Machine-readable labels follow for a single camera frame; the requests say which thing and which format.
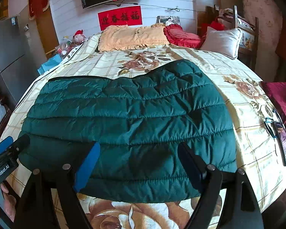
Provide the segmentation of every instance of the blue gripper pad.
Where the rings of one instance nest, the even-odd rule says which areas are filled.
[[[82,188],[86,186],[88,179],[95,167],[95,164],[98,161],[100,153],[100,144],[98,142],[95,142],[87,157],[84,159],[82,165],[76,172],[75,182],[73,186],[75,192],[79,192]]]
[[[4,152],[12,143],[14,143],[14,140],[11,136],[8,136],[6,139],[0,142],[0,154]]]

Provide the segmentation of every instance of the rose pattern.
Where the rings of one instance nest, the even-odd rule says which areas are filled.
[[[235,82],[235,85],[237,86],[237,90],[239,92],[243,93],[245,96],[249,97],[250,99],[260,96],[260,93],[250,83]]]
[[[275,108],[263,90],[259,90],[259,85],[256,81],[249,79],[240,81],[240,78],[236,75],[230,75],[230,77],[223,76],[223,80],[224,82],[234,84],[240,93],[251,99],[249,103],[261,121],[264,122],[266,117],[273,117],[273,110]]]
[[[131,57],[132,60],[123,63],[119,68],[118,75],[129,73],[130,71],[145,71],[149,72],[152,69],[155,69],[159,66],[160,60],[169,61],[170,58],[167,58],[167,53],[158,54],[157,52],[143,51],[143,52],[130,52],[127,57]]]
[[[91,198],[86,214],[95,229],[183,229],[189,221],[199,197],[180,202],[126,203]],[[219,196],[213,216],[219,216]]]

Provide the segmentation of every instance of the maroon fabric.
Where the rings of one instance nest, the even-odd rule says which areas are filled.
[[[179,25],[168,25],[163,29],[163,32],[171,44],[189,48],[200,48],[202,45],[202,40],[198,35],[186,33]]]
[[[286,83],[261,82],[263,90],[269,97],[286,127]]]

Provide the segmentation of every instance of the green puffer jacket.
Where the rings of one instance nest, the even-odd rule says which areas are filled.
[[[30,169],[75,164],[89,142],[100,158],[81,193],[112,201],[170,202],[198,196],[178,159],[185,141],[208,164],[236,171],[232,120],[212,81],[192,62],[114,80],[58,77],[42,88],[20,135]]]

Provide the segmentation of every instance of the plush doll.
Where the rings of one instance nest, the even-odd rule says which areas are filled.
[[[80,45],[81,43],[83,43],[85,39],[86,39],[86,37],[85,37],[85,35],[83,35],[82,30],[76,31],[76,33],[73,36],[73,41],[77,45]]]

